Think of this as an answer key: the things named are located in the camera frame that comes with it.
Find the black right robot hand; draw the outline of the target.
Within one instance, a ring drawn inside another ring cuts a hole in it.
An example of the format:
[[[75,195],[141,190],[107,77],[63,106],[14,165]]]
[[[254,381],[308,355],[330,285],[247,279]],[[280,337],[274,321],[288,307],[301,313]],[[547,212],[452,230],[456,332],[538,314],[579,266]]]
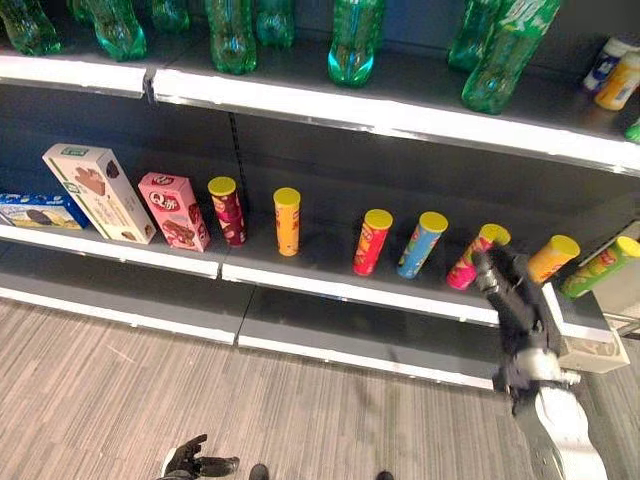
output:
[[[539,348],[558,355],[561,334],[544,298],[531,277],[528,257],[508,245],[494,245],[472,254],[475,283],[498,312],[503,353],[514,357]]]

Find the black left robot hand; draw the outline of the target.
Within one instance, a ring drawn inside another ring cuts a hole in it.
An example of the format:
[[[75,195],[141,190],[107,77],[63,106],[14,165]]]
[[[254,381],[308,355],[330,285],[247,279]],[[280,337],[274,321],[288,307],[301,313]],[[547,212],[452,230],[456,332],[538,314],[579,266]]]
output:
[[[235,473],[240,464],[238,457],[199,456],[207,439],[207,434],[201,434],[173,447],[165,457],[160,479],[213,478]]]

